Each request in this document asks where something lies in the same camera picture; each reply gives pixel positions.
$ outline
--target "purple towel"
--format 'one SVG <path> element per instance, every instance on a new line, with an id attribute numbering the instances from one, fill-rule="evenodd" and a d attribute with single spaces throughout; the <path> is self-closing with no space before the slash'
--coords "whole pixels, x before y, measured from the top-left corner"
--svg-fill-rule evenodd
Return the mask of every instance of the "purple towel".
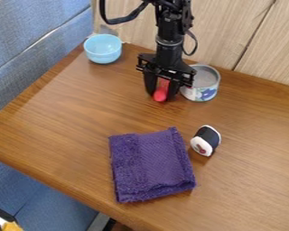
<path id="1" fill-rule="evenodd" d="M 118 202 L 154 199 L 196 185 L 184 141 L 175 127 L 153 134 L 109 137 Z"/>

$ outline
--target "black cable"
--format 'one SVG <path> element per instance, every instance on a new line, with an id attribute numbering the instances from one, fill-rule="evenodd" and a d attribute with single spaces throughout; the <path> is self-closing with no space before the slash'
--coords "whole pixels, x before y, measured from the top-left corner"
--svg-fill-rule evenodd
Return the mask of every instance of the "black cable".
<path id="1" fill-rule="evenodd" d="M 184 54 L 186 54 L 187 56 L 191 56 L 191 55 L 193 55 L 193 54 L 196 52 L 196 50 L 198 49 L 198 41 L 197 41 L 197 38 L 196 38 L 195 34 L 193 34 L 190 30 L 187 31 L 186 33 L 187 33 L 188 35 L 190 35 L 190 37 L 195 41 L 195 46 L 194 46 L 193 50 L 192 50 L 190 53 L 186 52 L 186 50 L 184 49 L 183 45 L 182 45 L 182 50 L 183 50 L 183 53 L 184 53 Z"/>
<path id="2" fill-rule="evenodd" d="M 170 9 L 172 9 L 174 11 L 180 11 L 180 8 L 178 6 L 172 4 L 171 2 L 168 2 L 166 0 L 157 0 L 156 2 L 159 5 L 168 6 Z"/>
<path id="3" fill-rule="evenodd" d="M 129 21 L 134 20 L 149 4 L 147 1 L 143 1 L 134 11 L 132 11 L 129 15 L 125 17 L 119 17 L 114 19 L 107 19 L 106 17 L 106 0 L 100 0 L 99 1 L 99 11 L 100 16 L 103 18 L 103 20 L 110 25 L 113 24 L 119 24 L 119 23 L 126 23 Z"/>

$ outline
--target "beige wall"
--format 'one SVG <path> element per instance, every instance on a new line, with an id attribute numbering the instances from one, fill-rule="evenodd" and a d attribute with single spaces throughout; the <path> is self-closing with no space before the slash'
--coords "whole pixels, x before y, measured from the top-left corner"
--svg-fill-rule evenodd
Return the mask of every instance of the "beige wall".
<path id="1" fill-rule="evenodd" d="M 191 2 L 199 49 L 190 59 L 289 85 L 289 0 Z M 107 0 L 107 16 L 126 15 L 140 3 Z M 99 11 L 95 19 L 96 29 L 105 24 Z M 148 6 L 134 21 L 109 27 L 125 42 L 155 49 L 154 20 L 154 8 Z M 186 48 L 192 45 L 187 38 Z"/>

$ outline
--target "blue upholstery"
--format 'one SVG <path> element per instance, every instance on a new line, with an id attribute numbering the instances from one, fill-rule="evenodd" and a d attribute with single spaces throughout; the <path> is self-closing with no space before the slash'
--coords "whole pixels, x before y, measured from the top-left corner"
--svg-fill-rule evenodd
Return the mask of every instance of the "blue upholstery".
<path id="1" fill-rule="evenodd" d="M 0 109 L 92 31 L 90 0 L 0 0 Z M 0 162 L 0 208 L 25 231 L 85 231 L 97 214 Z"/>
<path id="2" fill-rule="evenodd" d="M 16 215 L 27 231 L 87 230 L 97 211 L 50 188 L 43 188 Z"/>
<path id="3" fill-rule="evenodd" d="M 0 68 L 0 109 L 91 33 L 88 8 Z"/>
<path id="4" fill-rule="evenodd" d="M 41 183 L 0 162 L 0 208 L 11 215 L 31 199 Z"/>
<path id="5" fill-rule="evenodd" d="M 0 0 L 0 67 L 88 7 L 89 0 Z"/>

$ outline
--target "light blue bowl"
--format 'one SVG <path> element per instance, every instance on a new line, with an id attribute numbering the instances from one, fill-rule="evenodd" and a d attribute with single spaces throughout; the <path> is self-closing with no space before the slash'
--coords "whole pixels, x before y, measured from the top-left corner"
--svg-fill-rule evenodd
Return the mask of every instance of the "light blue bowl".
<path id="1" fill-rule="evenodd" d="M 84 49 L 89 60 L 107 64 L 117 60 L 122 52 L 122 42 L 115 35 L 99 34 L 88 38 Z"/>

